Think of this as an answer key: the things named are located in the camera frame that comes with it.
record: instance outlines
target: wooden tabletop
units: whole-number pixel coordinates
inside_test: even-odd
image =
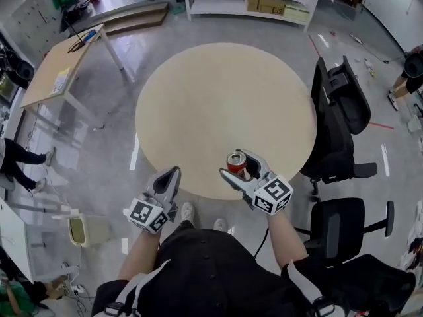
[[[139,96],[135,126],[157,170],[179,166],[182,189],[213,199],[241,199],[219,174],[236,148],[262,156],[291,180],[317,130],[307,87],[288,65],[257,48],[224,43],[164,62]]]
[[[32,79],[28,90],[25,92],[20,107],[25,108],[32,106],[34,104],[41,103],[45,100],[49,100],[63,94],[61,92],[54,95],[50,94],[58,74],[61,71],[65,71],[67,68],[70,68],[75,73],[85,54],[88,52],[91,44],[95,42],[100,36],[100,31],[103,27],[104,25],[100,24],[96,27],[79,33],[80,37],[82,37],[82,35],[85,35],[90,30],[97,31],[97,33],[87,42],[87,44],[85,44],[85,46],[76,52],[68,53],[70,47],[76,41],[78,41],[78,37],[76,36],[72,36],[71,38],[55,45],[48,52],[40,67],[36,70],[35,76]]]

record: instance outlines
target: trash bin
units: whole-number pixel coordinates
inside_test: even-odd
[[[417,115],[414,115],[411,120],[408,121],[407,127],[411,133],[422,129],[422,124],[420,123],[420,119]]]
[[[67,220],[69,236],[76,246],[88,248],[110,240],[110,224],[105,216],[79,214]]]

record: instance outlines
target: person's arm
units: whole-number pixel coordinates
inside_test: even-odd
[[[144,230],[141,231],[120,268],[118,279],[130,281],[138,273],[151,273],[153,271],[160,234],[161,232],[153,235]]]
[[[416,46],[416,47],[414,47],[412,50],[411,50],[411,52],[412,53],[417,53],[417,52],[420,52],[420,51],[422,51],[423,50],[423,45],[420,45],[420,46]]]
[[[17,302],[17,300],[15,298],[15,295],[12,292],[12,288],[11,288],[9,282],[6,283],[6,293],[7,293],[7,297],[9,298],[9,302],[10,302],[10,304],[12,306],[13,312],[17,316],[20,316],[20,308],[19,308],[18,302]]]
[[[281,269],[291,260],[298,261],[308,256],[304,243],[283,210],[274,216],[268,215],[267,220],[273,252]]]

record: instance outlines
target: black office chair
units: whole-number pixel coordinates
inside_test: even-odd
[[[310,236],[305,242],[310,254],[321,256],[326,266],[336,266],[360,253],[364,234],[385,229],[385,237],[391,235],[395,216],[392,201],[388,201],[386,212],[386,219],[365,228],[362,199],[332,199],[313,206],[310,230],[295,229]]]
[[[316,109],[317,135],[310,157],[301,169],[313,184],[312,200],[318,200],[317,182],[329,184],[377,174],[375,163],[356,164],[351,134],[361,133],[370,121],[370,109],[344,57],[344,63],[326,70],[317,62],[311,98]]]
[[[362,199],[333,199],[313,207],[310,231],[295,228],[310,236],[305,242],[308,253],[332,267],[328,280],[348,297],[351,309],[371,311],[372,317],[395,316],[416,285],[412,273],[390,267],[371,255],[354,258],[360,253],[365,233],[385,229],[385,237],[391,235],[394,216],[394,203],[388,201],[386,219],[365,228]]]

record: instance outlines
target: power strip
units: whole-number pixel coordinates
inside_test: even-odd
[[[87,292],[82,285],[72,285],[71,290],[74,293],[86,293]]]

